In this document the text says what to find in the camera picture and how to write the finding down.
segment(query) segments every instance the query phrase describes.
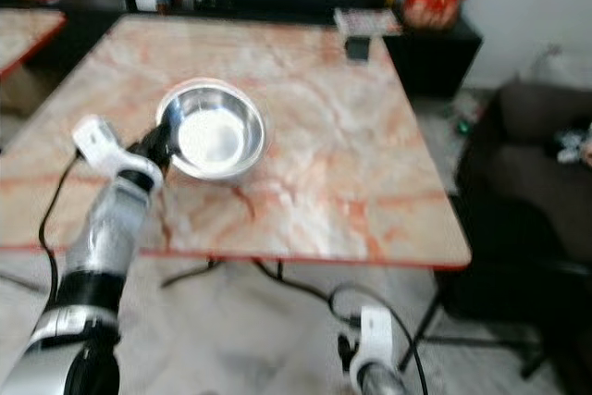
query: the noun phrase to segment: white wall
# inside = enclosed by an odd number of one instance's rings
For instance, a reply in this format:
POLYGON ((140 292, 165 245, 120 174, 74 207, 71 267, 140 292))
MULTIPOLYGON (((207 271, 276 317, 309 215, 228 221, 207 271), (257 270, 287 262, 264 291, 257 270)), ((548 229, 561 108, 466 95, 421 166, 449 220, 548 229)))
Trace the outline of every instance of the white wall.
POLYGON ((465 86, 497 87, 550 43, 592 52, 592 0, 467 0, 484 35, 465 86))

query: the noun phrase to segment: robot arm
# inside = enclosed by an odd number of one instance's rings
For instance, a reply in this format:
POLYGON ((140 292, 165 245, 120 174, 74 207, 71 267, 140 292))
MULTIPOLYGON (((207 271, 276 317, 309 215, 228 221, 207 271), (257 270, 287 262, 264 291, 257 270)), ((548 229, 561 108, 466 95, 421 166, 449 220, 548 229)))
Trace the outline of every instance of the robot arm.
POLYGON ((156 128, 128 152, 98 117, 75 130, 87 162, 114 178, 69 248, 55 300, 45 307, 0 395, 118 393, 113 350, 119 341, 119 300, 151 192, 160 188, 168 167, 162 150, 166 138, 166 129, 156 128))

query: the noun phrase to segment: white robot part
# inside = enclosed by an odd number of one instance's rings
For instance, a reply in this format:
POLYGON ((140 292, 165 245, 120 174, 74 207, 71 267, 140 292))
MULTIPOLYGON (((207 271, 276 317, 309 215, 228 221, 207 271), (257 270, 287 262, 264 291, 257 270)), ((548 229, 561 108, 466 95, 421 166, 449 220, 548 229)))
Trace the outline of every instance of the white robot part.
POLYGON ((351 359, 351 386, 362 394, 360 372, 370 364, 393 368, 392 318, 384 307, 364 306, 361 312, 360 346, 351 359))
POLYGON ((143 156, 124 150, 117 135, 104 119, 96 115, 84 117, 72 131, 72 139, 88 164, 99 173, 114 178, 121 170, 140 171, 154 183, 153 190, 163 185, 158 166, 143 156))

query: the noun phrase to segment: black chair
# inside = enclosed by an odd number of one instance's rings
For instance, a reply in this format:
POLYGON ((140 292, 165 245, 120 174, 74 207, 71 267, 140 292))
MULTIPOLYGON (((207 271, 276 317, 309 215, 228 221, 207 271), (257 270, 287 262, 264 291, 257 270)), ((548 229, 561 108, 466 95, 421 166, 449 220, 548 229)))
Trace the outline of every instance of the black chair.
POLYGON ((538 350, 521 372, 529 378, 554 344, 591 324, 592 301, 585 285, 592 273, 566 258, 552 226, 533 205, 497 197, 451 196, 450 202, 471 246, 473 261, 463 271, 435 273, 438 291, 400 370, 407 367, 413 349, 430 342, 538 350), (543 341, 427 336, 440 307, 458 318, 527 324, 539 330, 543 341))

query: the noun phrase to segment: wire on floor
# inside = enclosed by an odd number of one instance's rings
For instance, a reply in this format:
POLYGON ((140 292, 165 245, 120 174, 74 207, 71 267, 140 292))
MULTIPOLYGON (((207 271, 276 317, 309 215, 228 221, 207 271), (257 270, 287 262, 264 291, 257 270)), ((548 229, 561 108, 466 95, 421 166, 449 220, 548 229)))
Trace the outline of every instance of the wire on floor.
POLYGON ((211 272, 212 270, 214 270, 216 267, 222 265, 223 263, 224 263, 224 261, 210 260, 207 262, 206 266, 195 267, 195 268, 192 268, 191 270, 179 273, 178 275, 175 275, 173 277, 165 279, 163 282, 161 282, 160 288, 164 289, 166 287, 172 286, 173 284, 175 284, 183 279, 197 277, 199 275, 203 275, 205 273, 211 272))
POLYGON ((76 165, 76 162, 79 159, 81 159, 81 154, 80 154, 80 152, 77 151, 74 154, 74 156, 70 159, 70 161, 66 165, 66 168, 62 172, 62 175, 59 178, 59 182, 57 183, 57 187, 55 188, 54 196, 52 197, 52 200, 49 203, 47 210, 45 210, 45 215, 43 216, 41 224, 39 225, 39 243, 41 244, 41 248, 45 251, 45 254, 47 255, 47 259, 49 260, 49 266, 50 266, 50 271, 51 271, 51 284, 50 284, 49 296, 47 297, 47 304, 45 305, 45 308, 49 307, 56 300, 57 284, 58 284, 58 280, 59 280, 59 275, 57 273, 56 256, 54 255, 53 249, 51 249, 50 247, 47 246, 47 239, 45 238, 45 226, 47 225, 47 220, 49 219, 49 216, 52 214, 54 207, 56 206, 57 198, 59 197, 59 193, 62 190, 62 186, 64 185, 64 182, 66 181, 66 178, 68 177, 68 174, 70 173, 72 168, 76 165))
MULTIPOLYGON (((330 293, 324 293, 322 290, 317 289, 317 288, 310 286, 308 284, 297 282, 297 281, 294 281, 291 279, 285 279, 283 276, 275 275, 261 261, 253 261, 253 263, 264 275, 273 279, 278 284, 288 287, 288 288, 298 290, 298 291, 303 291, 304 293, 307 293, 311 296, 316 297, 316 299, 323 301, 327 305, 329 312, 336 319, 338 319, 339 321, 341 321, 344 324, 347 324, 349 327, 359 329, 360 328, 360 316, 358 316, 358 315, 357 316, 356 315, 346 316, 346 315, 339 314, 337 312, 337 310, 335 309, 335 301, 337 300, 338 295, 340 295, 341 293, 346 292, 346 291, 352 291, 352 292, 357 292, 357 293, 360 293, 362 295, 372 298, 373 300, 375 300, 376 302, 378 302, 379 304, 381 304, 382 306, 384 306, 385 308, 388 309, 388 311, 390 312, 392 317, 395 319, 395 321, 397 322, 397 324, 401 328, 403 335, 405 336, 405 338, 407 339, 407 341, 409 342, 409 345, 411 347, 412 342, 413 342, 411 333, 410 333, 409 329, 405 326, 405 323, 403 322, 403 320, 401 319, 399 314, 397 314, 395 309, 393 309, 390 306, 390 304, 387 302, 387 300, 385 300, 378 293, 367 288, 366 286, 363 286, 363 285, 357 284, 357 283, 344 283, 344 284, 339 284, 330 293)), ((422 386, 422 392, 424 395, 427 395, 428 392, 427 392, 426 374, 424 373, 424 367, 422 366, 422 360, 419 357, 419 353, 417 352, 416 348, 413 348, 413 358, 415 360, 415 365, 417 366, 417 373, 419 374, 419 380, 420 380, 420 383, 422 386)))

